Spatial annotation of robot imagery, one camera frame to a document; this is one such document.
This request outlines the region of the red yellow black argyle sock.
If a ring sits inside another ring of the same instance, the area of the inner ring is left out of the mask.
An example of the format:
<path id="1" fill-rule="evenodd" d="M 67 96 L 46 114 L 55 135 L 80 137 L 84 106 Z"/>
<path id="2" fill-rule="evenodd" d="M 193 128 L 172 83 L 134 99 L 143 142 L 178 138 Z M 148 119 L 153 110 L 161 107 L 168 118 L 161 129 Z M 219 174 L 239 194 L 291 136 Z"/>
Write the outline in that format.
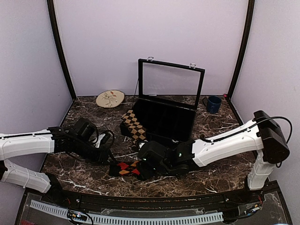
<path id="1" fill-rule="evenodd" d="M 134 176 L 139 180 L 147 180 L 156 175 L 156 170 L 144 161 L 119 162 L 110 165 L 109 175 L 118 176 Z"/>

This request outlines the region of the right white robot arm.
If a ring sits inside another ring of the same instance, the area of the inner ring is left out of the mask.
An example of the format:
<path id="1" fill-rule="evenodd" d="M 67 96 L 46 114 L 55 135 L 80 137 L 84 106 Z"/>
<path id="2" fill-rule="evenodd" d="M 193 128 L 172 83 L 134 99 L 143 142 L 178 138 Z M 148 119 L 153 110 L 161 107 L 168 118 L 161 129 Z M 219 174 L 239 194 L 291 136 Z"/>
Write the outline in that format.
<path id="1" fill-rule="evenodd" d="M 278 163 L 290 154 L 288 140 L 275 117 L 264 111 L 254 113 L 254 119 L 223 134 L 191 140 L 179 144 L 175 149 L 167 148 L 156 141 L 139 144 L 137 164 L 142 180 L 157 174 L 179 176 L 204 167 L 223 158 L 256 150 L 258 153 L 254 167 L 247 176 L 247 187 L 240 191 L 239 199 L 250 203 L 263 188 L 267 177 Z"/>

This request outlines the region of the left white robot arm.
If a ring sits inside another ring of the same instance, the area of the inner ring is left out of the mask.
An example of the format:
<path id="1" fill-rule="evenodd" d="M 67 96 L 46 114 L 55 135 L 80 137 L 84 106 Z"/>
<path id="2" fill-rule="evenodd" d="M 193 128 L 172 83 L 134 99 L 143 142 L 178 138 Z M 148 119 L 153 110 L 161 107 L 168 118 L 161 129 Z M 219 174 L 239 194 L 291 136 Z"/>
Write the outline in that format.
<path id="1" fill-rule="evenodd" d="M 114 140 L 110 130 L 100 133 L 88 119 L 80 118 L 69 129 L 50 127 L 41 131 L 0 136 L 0 180 L 47 193 L 55 204 L 66 201 L 66 193 L 52 174 L 39 173 L 12 163 L 9 159 L 35 153 L 65 152 L 75 153 L 98 165 L 106 165 L 112 157 L 109 146 L 104 144 Z"/>

